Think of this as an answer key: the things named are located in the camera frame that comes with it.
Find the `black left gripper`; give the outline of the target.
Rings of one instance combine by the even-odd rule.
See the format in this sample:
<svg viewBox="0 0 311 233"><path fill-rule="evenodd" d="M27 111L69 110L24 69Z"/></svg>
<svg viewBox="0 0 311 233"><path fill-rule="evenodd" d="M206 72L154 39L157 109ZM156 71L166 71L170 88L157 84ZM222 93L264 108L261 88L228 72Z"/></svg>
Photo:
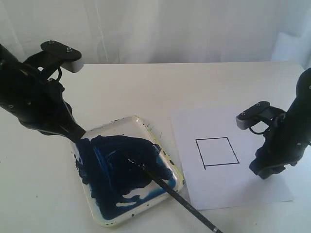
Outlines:
<svg viewBox="0 0 311 233"><path fill-rule="evenodd" d="M62 52L42 50L20 62L0 47L0 106L30 129L59 134L77 143L86 133L72 118L59 82L61 65L68 61Z"/></svg>

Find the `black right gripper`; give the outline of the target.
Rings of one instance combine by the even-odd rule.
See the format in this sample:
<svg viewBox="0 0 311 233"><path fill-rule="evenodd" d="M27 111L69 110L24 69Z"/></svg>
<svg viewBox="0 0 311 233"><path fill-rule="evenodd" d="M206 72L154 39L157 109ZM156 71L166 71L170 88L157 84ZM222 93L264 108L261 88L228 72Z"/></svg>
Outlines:
<svg viewBox="0 0 311 233"><path fill-rule="evenodd" d="M296 85L296 97L282 122L272 128L249 169L265 180L295 166L311 144L311 71L305 70Z"/></svg>

